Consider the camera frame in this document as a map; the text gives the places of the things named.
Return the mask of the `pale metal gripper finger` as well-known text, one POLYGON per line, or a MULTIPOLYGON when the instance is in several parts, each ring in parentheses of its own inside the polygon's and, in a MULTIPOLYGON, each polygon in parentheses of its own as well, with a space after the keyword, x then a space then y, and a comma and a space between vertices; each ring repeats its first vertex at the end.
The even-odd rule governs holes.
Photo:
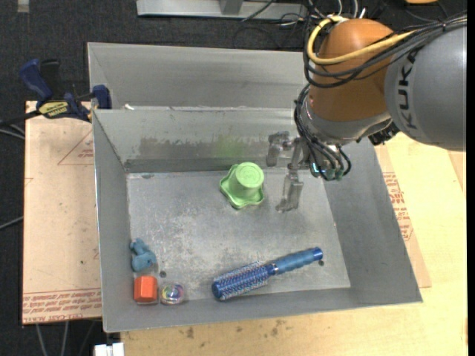
POLYGON ((266 165, 276 166, 278 157, 283 151, 288 151, 293 146, 293 140, 288 131, 279 131, 268 137, 268 153, 266 155, 266 165))
POLYGON ((281 201, 275 207, 280 213, 296 210, 300 203, 304 184, 299 179, 298 169, 288 165, 284 178, 281 201))

